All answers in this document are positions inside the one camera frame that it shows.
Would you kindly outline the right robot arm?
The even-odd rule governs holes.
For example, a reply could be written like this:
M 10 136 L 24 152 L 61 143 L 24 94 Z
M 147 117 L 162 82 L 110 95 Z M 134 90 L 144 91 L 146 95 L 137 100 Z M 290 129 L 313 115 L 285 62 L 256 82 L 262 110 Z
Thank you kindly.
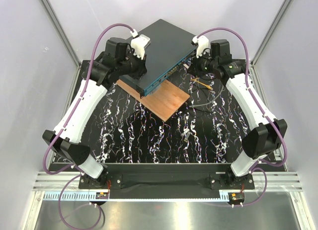
M 210 42 L 200 36 L 191 43 L 197 48 L 191 57 L 189 73 L 197 77 L 213 74 L 238 102 L 248 122 L 250 131 L 241 141 L 242 152 L 221 176 L 227 186 L 235 189 L 247 179 L 253 167 L 280 148 L 287 123 L 278 120 L 255 93 L 245 73 L 245 61 L 232 58 L 228 40 Z

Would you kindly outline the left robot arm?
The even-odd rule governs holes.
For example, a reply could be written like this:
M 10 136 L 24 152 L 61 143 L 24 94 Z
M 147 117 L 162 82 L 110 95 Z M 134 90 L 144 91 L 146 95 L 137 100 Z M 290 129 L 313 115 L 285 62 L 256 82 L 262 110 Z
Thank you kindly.
M 87 76 L 62 120 L 53 130 L 43 133 L 48 148 L 90 176 L 90 183 L 96 188 L 106 185 L 106 168 L 91 155 L 90 147 L 81 144 L 82 133 L 97 104 L 119 77 L 129 75 L 140 79 L 147 72 L 146 48 L 150 42 L 145 35 L 130 42 L 115 37 L 108 39 L 105 50 L 90 61 Z

